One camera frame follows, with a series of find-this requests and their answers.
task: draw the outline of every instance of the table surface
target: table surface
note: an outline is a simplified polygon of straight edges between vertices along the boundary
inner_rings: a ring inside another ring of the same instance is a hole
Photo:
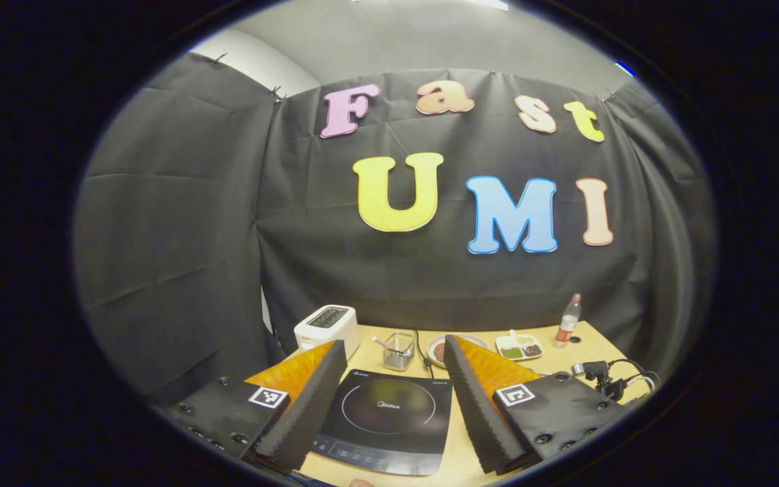
[[[366,325],[359,325],[359,330],[360,345],[359,348],[356,349],[356,352],[353,352],[353,355],[350,357],[350,360],[347,363],[347,370],[342,376],[343,378],[354,368],[399,375],[402,377],[429,377],[429,370],[424,366],[423,360],[419,358],[419,354],[417,354],[417,359],[410,364],[408,370],[405,372],[398,372],[385,368],[383,366],[381,346],[371,340],[372,336],[386,339],[387,336],[390,336],[395,331],[413,333],[411,330],[395,330],[386,329],[386,327],[371,327]],[[579,337],[582,341],[579,343],[568,343],[565,348],[555,348],[552,345],[552,339],[556,332],[557,326],[516,330],[516,333],[534,336],[540,342],[541,348],[543,348],[543,355],[541,355],[541,357],[530,358],[529,360],[519,361],[518,363],[524,367],[531,368],[534,372],[556,373],[560,371],[569,371],[569,368],[576,363],[587,363],[587,361],[614,361],[616,358],[625,358],[612,343],[600,335],[600,333],[594,329],[591,324],[588,324],[587,321],[579,321],[573,332],[573,335]],[[447,333],[454,332],[420,330],[419,333],[421,342],[420,348],[423,351],[423,354],[427,354],[426,348],[431,340],[446,335]],[[507,335],[509,330],[458,333],[473,335],[482,339],[483,342],[488,344],[489,349],[492,352],[495,352],[495,339],[498,338],[498,336]],[[432,369],[435,371],[435,378],[449,379],[449,374],[446,372],[445,368],[433,366]],[[637,370],[632,364],[616,363],[612,366],[609,374],[611,377],[617,379],[629,377],[636,373]],[[584,376],[580,376],[579,379],[587,382],[592,387],[594,386],[593,380],[586,380],[584,379]],[[646,394],[646,392],[648,392],[648,387],[645,381],[639,380],[624,392],[624,397],[621,398],[619,403],[624,404],[627,401],[633,400],[633,398]],[[327,482],[328,484],[339,485],[341,487],[347,487],[350,484],[350,481],[355,478],[367,480],[375,485],[375,487],[390,485],[416,487],[446,485],[474,486],[489,484],[498,478],[507,478],[520,472],[514,471],[501,476],[495,475],[494,472],[489,474],[483,473],[482,468],[479,466],[479,460],[473,451],[470,437],[467,435],[467,429],[465,428],[463,416],[461,416],[460,407],[458,407],[455,391],[452,392],[449,430],[446,432],[446,447],[444,448],[441,468],[438,469],[436,474],[427,477],[408,477],[368,471],[368,469],[360,469],[352,465],[346,465],[346,463],[340,463],[328,459],[327,457],[322,457],[316,453],[308,453],[306,462],[303,463],[300,471],[308,477],[316,478],[323,482]]]

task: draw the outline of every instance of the blue letter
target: blue letter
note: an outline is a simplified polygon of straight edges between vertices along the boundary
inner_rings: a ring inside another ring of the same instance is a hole
[[[528,226],[528,238],[522,248],[526,252],[552,252],[557,248],[551,224],[551,197],[556,189],[552,181],[529,180],[517,205],[494,176],[470,178],[466,186],[477,200],[477,235],[467,244],[470,253],[493,254],[500,249],[500,243],[494,238],[494,225],[498,225],[510,252],[522,240],[525,226]]]

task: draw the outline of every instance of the letter u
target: letter u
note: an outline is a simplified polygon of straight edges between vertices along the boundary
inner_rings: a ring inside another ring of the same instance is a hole
[[[436,152],[420,152],[405,158],[414,168],[417,199],[407,210],[390,207],[390,169],[396,166],[391,157],[358,160],[353,172],[359,176],[359,216],[368,226],[380,231],[412,231],[426,225],[438,208],[438,169],[443,156]]]

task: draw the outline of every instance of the white toaster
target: white toaster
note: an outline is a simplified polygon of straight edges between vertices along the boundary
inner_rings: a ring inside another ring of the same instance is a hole
[[[350,355],[359,346],[359,326],[356,311],[349,306],[328,304],[308,315],[293,327],[296,344],[303,350],[311,350],[333,340],[344,341],[344,354]]]

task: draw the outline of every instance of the black cooktop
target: black cooktop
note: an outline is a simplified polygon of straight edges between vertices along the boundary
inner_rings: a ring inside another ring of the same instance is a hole
[[[312,451],[374,471],[431,475],[441,466],[451,401],[446,379],[351,370]]]

